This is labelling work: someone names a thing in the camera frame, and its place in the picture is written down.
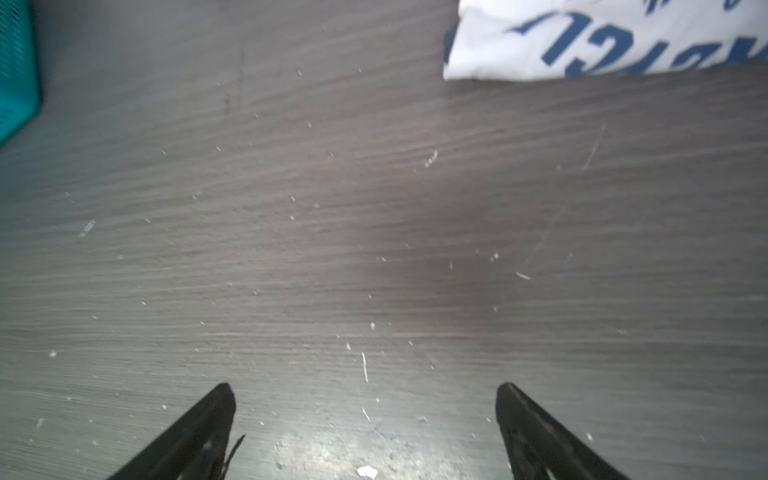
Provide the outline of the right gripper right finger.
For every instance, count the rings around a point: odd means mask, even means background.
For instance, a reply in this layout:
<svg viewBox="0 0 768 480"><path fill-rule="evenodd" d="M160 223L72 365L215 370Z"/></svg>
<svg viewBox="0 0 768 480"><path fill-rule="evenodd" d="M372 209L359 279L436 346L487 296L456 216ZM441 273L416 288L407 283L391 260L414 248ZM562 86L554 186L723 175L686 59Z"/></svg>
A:
<svg viewBox="0 0 768 480"><path fill-rule="evenodd" d="M495 412L515 479L627 479L515 384L498 387Z"/></svg>

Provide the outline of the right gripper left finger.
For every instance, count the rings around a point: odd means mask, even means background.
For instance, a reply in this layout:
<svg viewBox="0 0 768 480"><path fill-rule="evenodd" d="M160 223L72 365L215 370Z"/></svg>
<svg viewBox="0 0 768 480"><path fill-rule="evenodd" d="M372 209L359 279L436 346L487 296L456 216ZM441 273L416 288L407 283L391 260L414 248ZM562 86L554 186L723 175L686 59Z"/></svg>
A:
<svg viewBox="0 0 768 480"><path fill-rule="evenodd" d="M236 400L216 385L128 463L113 479L223 479Z"/></svg>

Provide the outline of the teal plastic basket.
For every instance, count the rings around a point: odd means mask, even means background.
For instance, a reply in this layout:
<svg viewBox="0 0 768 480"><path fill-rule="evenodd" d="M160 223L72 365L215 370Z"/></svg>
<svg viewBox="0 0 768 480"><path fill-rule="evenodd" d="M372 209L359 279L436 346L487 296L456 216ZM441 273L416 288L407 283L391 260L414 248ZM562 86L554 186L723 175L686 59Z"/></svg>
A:
<svg viewBox="0 0 768 480"><path fill-rule="evenodd" d="M40 103L29 3L1 0L1 143L37 114Z"/></svg>

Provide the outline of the white tank top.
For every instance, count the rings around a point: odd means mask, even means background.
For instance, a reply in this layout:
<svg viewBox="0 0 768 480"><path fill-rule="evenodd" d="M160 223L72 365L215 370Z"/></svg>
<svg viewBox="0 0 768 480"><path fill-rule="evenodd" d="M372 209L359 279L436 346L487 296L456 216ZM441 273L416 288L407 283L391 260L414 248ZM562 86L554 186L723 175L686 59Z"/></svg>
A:
<svg viewBox="0 0 768 480"><path fill-rule="evenodd" d="M462 1L445 80L650 75L767 57L764 1Z"/></svg>

